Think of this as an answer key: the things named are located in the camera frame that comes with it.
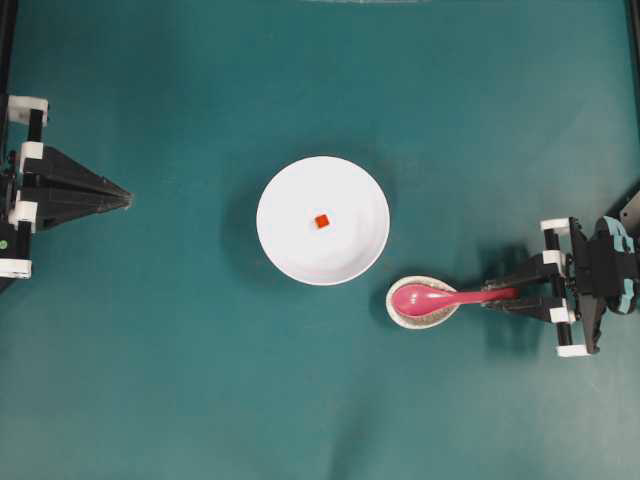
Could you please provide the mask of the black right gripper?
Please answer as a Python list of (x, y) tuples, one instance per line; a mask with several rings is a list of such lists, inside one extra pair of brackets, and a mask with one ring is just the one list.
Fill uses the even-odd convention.
[(594, 233), (586, 237), (577, 219), (572, 217), (540, 222), (545, 239), (553, 241), (567, 235), (571, 252), (548, 247), (519, 265), (511, 274), (487, 280), (485, 291), (520, 288), (529, 284), (566, 279), (574, 294), (575, 307), (569, 308), (561, 297), (524, 297), (494, 300), (482, 306), (543, 322), (571, 325), (582, 323), (584, 342), (562, 340), (556, 347), (560, 357), (591, 356), (599, 352), (601, 320), (611, 311), (619, 315), (631, 313), (639, 300), (639, 244), (626, 231), (622, 222), (603, 216)]

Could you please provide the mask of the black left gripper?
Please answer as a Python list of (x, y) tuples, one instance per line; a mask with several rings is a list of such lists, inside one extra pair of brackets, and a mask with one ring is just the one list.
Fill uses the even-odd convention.
[[(127, 209), (130, 192), (42, 142), (49, 102), (43, 98), (8, 95), (2, 120), (2, 140), (11, 123), (28, 127), (18, 153), (1, 164), (1, 278), (30, 279), (31, 237), (85, 216)], [(21, 192), (23, 174), (90, 192)]]

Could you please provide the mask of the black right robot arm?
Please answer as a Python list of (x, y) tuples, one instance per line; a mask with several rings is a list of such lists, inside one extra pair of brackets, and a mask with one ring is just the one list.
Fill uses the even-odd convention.
[(639, 195), (616, 215), (600, 217), (591, 236), (575, 217), (543, 220), (540, 230), (545, 249), (512, 274), (486, 281), (483, 291), (549, 284), (551, 294), (482, 305), (553, 324), (560, 357), (595, 355), (605, 313), (628, 315), (639, 303)]

